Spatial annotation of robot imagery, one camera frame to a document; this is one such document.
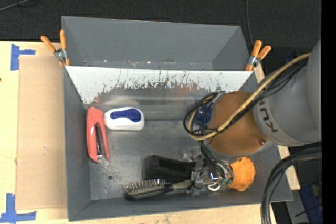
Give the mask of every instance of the white sponge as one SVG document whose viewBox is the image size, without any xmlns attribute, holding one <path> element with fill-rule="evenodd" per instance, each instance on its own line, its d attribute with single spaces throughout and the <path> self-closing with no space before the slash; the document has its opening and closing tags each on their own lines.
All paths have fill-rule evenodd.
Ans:
<svg viewBox="0 0 336 224">
<path fill-rule="evenodd" d="M 105 112 L 104 121 L 111 130 L 139 131 L 145 125 L 142 111 L 129 106 Z"/>
</svg>

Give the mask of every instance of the gray metal bin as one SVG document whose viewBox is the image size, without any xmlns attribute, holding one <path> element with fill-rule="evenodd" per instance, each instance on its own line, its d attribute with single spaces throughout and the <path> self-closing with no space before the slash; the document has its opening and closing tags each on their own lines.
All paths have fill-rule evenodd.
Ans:
<svg viewBox="0 0 336 224">
<path fill-rule="evenodd" d="M 258 204 L 273 166 L 276 146 L 252 157 L 256 179 L 245 192 L 166 194 L 131 202 L 122 186 L 141 180 L 149 155 L 181 159 L 197 148 L 183 117 L 211 91 L 254 91 L 253 72 L 239 26 L 62 18 L 70 67 L 64 67 L 68 218 L 70 221 Z M 108 130 L 111 160 L 94 163 L 87 154 L 86 110 L 136 105 L 142 131 Z M 292 200 L 283 178 L 273 201 Z"/>
</svg>

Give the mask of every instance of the brush bristles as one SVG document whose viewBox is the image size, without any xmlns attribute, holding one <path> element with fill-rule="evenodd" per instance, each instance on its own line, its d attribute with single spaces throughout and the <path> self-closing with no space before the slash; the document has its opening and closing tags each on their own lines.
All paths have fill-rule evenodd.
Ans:
<svg viewBox="0 0 336 224">
<path fill-rule="evenodd" d="M 133 182 L 128 186 L 125 186 L 125 191 L 128 194 L 140 194 L 145 193 L 147 191 L 154 191 L 161 189 L 165 184 L 164 179 L 148 179 L 138 182 Z"/>
</svg>

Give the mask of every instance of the blue tape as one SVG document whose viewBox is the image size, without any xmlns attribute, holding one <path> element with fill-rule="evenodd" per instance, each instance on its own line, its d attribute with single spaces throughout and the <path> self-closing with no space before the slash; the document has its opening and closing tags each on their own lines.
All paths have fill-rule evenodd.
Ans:
<svg viewBox="0 0 336 224">
<path fill-rule="evenodd" d="M 26 214 L 17 214 L 15 211 L 15 195 L 6 194 L 6 212 L 1 213 L 0 223 L 16 224 L 17 221 L 32 221 L 36 218 L 36 211 Z"/>
<path fill-rule="evenodd" d="M 11 63 L 10 69 L 11 70 L 18 70 L 19 69 L 19 56 L 20 55 L 35 55 L 35 50 L 20 50 L 20 47 L 12 44 L 12 55 L 11 55 Z"/>
</svg>

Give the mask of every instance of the cardboard sheet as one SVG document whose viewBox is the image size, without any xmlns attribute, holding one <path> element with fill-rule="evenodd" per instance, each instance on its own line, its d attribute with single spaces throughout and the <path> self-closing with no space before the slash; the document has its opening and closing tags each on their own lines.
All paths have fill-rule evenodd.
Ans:
<svg viewBox="0 0 336 224">
<path fill-rule="evenodd" d="M 62 67 L 20 56 L 16 209 L 66 208 Z"/>
</svg>

